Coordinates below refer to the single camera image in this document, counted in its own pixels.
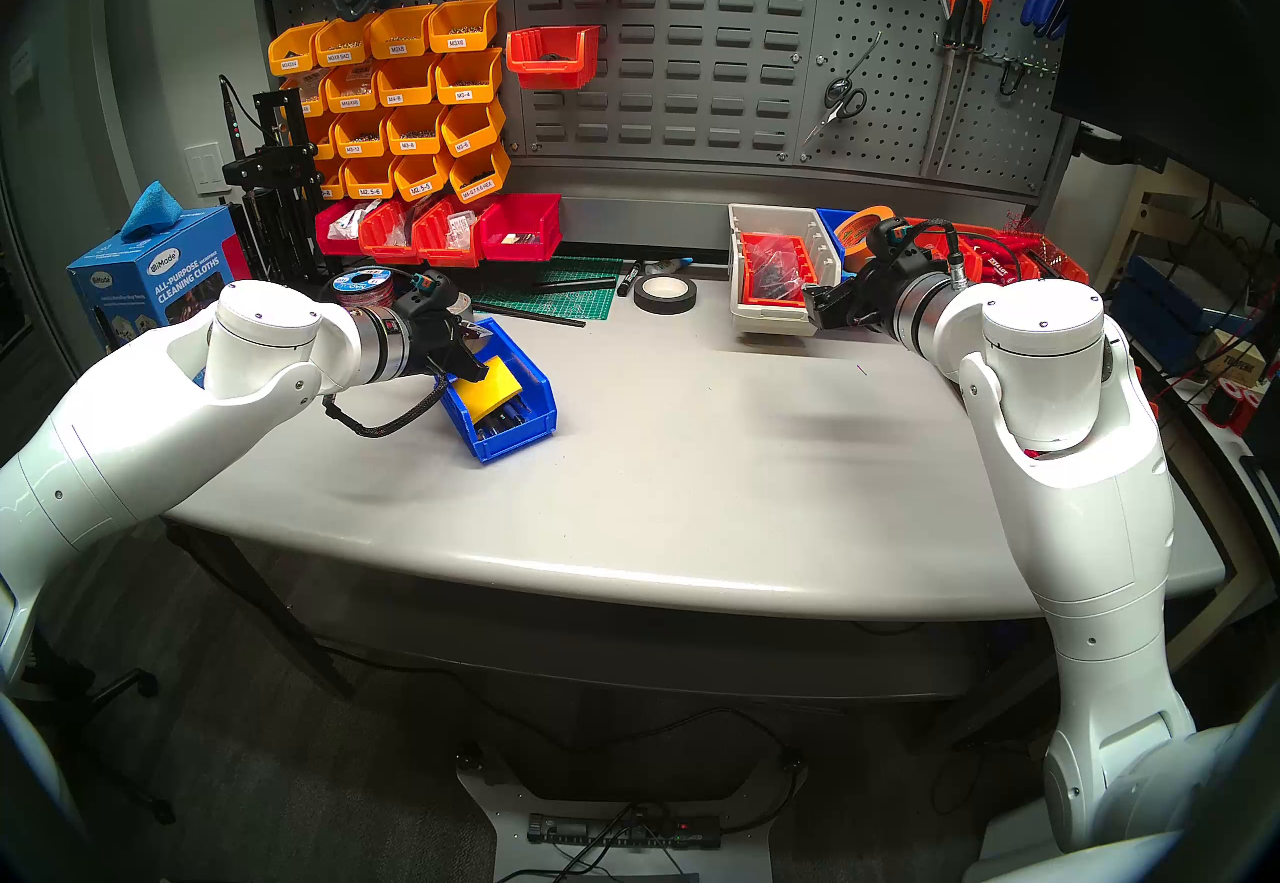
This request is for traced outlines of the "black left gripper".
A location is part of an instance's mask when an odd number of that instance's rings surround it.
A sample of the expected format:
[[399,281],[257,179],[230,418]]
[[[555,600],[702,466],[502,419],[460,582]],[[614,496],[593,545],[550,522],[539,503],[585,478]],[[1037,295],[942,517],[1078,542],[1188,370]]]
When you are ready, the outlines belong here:
[[489,348],[492,337],[462,337],[461,317],[451,312],[460,290],[454,282],[438,271],[421,273],[421,282],[404,290],[394,303],[404,337],[404,358],[393,378],[433,372],[452,375],[465,383],[483,383],[489,372],[477,357]]

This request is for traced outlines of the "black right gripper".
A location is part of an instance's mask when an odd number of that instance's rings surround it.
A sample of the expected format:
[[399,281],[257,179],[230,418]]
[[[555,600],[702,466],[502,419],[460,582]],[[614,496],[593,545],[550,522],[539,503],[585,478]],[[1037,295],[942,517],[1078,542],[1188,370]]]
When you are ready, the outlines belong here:
[[915,241],[927,220],[876,218],[865,233],[869,257],[861,262],[854,285],[803,285],[806,316],[819,331],[876,328],[895,339],[895,314],[902,293],[928,271],[928,253]]

